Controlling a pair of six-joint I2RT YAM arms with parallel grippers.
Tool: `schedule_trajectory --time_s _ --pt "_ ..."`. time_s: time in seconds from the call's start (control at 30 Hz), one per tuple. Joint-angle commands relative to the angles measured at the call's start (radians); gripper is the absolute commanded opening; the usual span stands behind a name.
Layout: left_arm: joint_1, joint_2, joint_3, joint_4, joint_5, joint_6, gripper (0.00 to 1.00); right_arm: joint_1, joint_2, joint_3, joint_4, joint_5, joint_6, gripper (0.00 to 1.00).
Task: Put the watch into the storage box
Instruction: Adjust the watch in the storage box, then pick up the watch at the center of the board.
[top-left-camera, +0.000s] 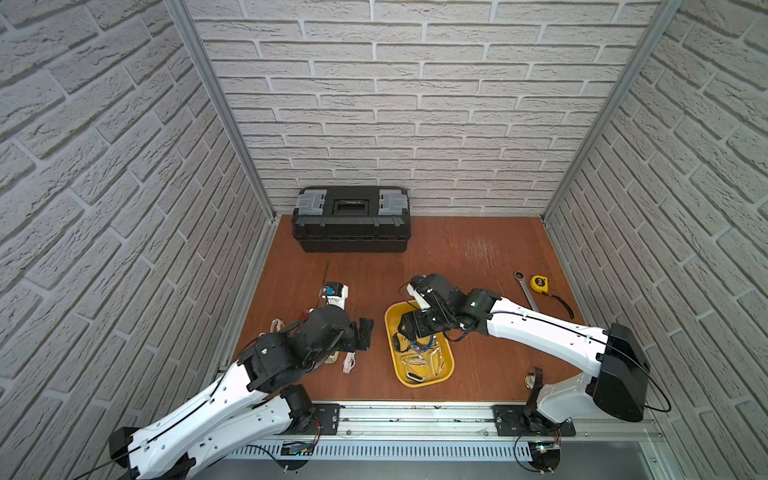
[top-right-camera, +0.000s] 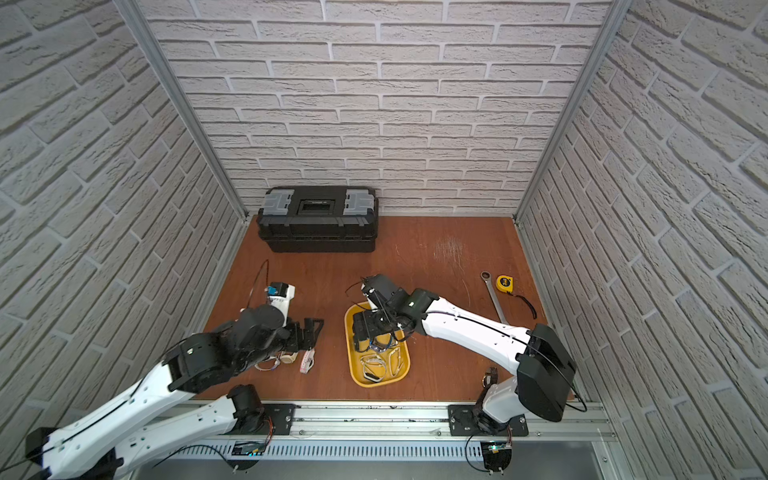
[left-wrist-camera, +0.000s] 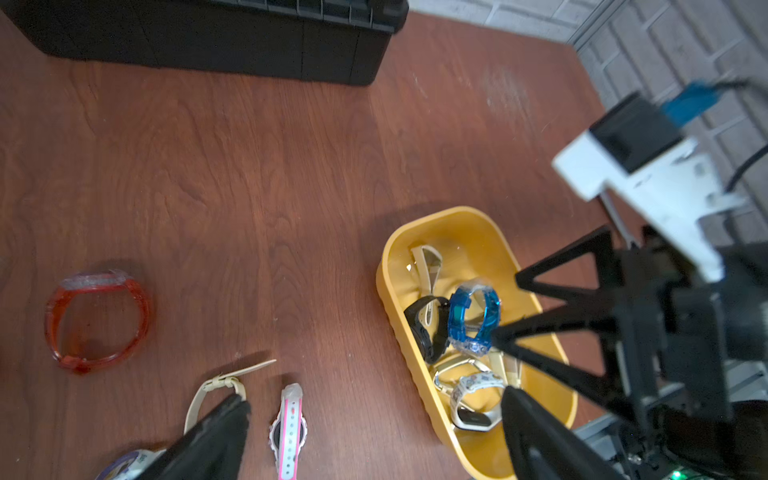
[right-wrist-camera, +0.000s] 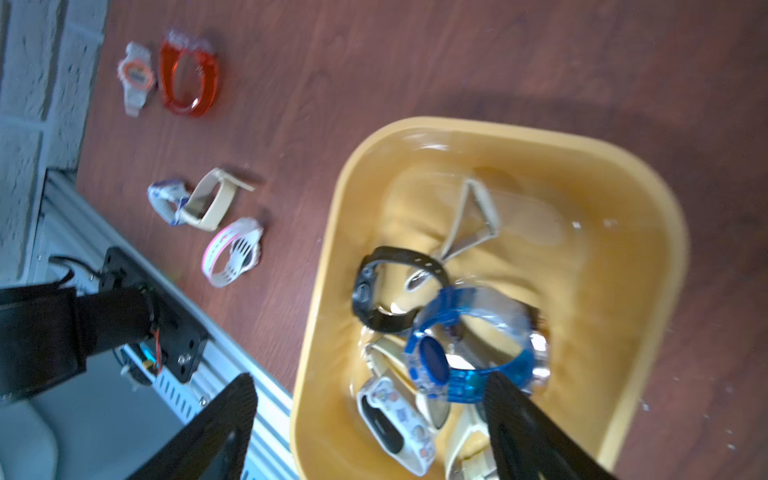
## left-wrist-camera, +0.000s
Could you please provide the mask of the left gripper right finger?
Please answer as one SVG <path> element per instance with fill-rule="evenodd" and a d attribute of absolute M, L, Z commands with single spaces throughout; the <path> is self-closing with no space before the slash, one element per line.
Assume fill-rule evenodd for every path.
<path fill-rule="evenodd" d="M 527 392 L 508 387 L 502 424 L 518 479 L 620 479 L 613 467 Z"/>

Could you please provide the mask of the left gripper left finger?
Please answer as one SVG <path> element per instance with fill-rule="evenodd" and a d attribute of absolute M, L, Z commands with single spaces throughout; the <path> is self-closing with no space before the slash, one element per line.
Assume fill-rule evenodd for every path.
<path fill-rule="evenodd" d="M 231 394 L 155 460 L 138 479 L 238 478 L 251 406 Z"/>

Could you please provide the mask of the pink white strap watch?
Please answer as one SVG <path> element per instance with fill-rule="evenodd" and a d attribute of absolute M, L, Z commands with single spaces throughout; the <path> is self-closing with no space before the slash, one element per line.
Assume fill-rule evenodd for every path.
<path fill-rule="evenodd" d="M 269 432 L 279 480 L 297 478 L 298 458 L 307 435 L 302 407 L 302 387 L 298 383 L 287 385 L 281 392 L 280 410 Z"/>

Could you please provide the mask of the beige strap watch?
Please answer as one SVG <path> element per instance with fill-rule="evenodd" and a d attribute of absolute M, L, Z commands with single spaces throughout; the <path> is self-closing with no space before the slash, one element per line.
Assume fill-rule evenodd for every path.
<path fill-rule="evenodd" d="M 454 355 L 448 358 L 447 360 L 441 361 L 440 363 L 433 365 L 430 368 L 430 372 L 432 374 L 433 384 L 435 388 L 445 394 L 449 395 L 453 389 L 454 386 L 452 384 L 443 383 L 441 381 L 441 376 L 451 370 L 454 370 L 456 368 L 460 367 L 472 367 L 476 372 L 480 373 L 490 373 L 492 372 L 492 369 L 488 367 L 486 364 L 481 362 L 479 359 L 466 356 L 464 354 Z"/>

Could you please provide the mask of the blue transparent watch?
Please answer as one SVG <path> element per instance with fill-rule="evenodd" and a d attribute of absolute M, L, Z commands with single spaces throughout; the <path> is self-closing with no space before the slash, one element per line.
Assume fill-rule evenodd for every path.
<path fill-rule="evenodd" d="M 501 312 L 501 299 L 489 284 L 478 280 L 460 284 L 449 299 L 450 345 L 473 357 L 486 355 Z"/>

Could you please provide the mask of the black digital watch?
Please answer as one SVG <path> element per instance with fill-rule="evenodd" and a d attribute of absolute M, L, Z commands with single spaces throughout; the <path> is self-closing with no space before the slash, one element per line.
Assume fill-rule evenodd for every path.
<path fill-rule="evenodd" d="M 436 330 L 431 333 L 419 320 L 419 315 L 429 306 L 437 304 L 438 323 Z M 404 310 L 411 333 L 417 343 L 423 360 L 433 365 L 444 355 L 449 344 L 448 322 L 450 302 L 445 297 L 427 295 L 419 298 Z"/>

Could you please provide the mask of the white slim strap watch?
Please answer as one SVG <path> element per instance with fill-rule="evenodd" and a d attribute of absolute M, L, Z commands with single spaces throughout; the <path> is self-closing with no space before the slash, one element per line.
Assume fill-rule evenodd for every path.
<path fill-rule="evenodd" d="M 411 255 L 420 296 L 433 295 L 443 266 L 442 255 L 435 247 L 427 244 L 412 247 Z"/>

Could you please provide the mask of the red transparent watch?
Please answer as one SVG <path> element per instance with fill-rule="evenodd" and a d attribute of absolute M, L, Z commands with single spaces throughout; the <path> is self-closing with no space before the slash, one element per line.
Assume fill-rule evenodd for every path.
<path fill-rule="evenodd" d="M 150 296 L 128 273 L 78 273 L 46 303 L 45 342 L 60 369 L 85 375 L 130 358 L 151 323 Z"/>

